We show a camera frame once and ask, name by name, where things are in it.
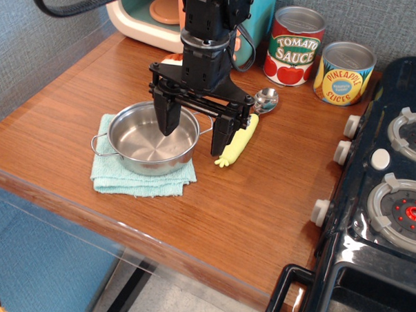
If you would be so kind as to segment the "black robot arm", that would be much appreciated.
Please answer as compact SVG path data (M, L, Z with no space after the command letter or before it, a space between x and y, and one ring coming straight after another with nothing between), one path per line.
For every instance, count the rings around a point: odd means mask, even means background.
M252 0L184 0L181 65L153 63L150 92L159 130L178 127L182 106L214 117L211 153L219 156L249 122L252 97L235 85L234 46L238 29L250 18Z

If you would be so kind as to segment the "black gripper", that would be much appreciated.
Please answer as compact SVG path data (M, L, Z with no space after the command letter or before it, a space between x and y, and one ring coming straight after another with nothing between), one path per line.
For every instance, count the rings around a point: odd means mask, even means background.
M158 127L163 135L171 135L180 122L182 107L213 117L211 155L217 157L232 140L235 127L247 127L253 105L252 97L231 79L231 70L240 70L234 59L237 37L203 40L183 32L181 38L181 66L150 64Z

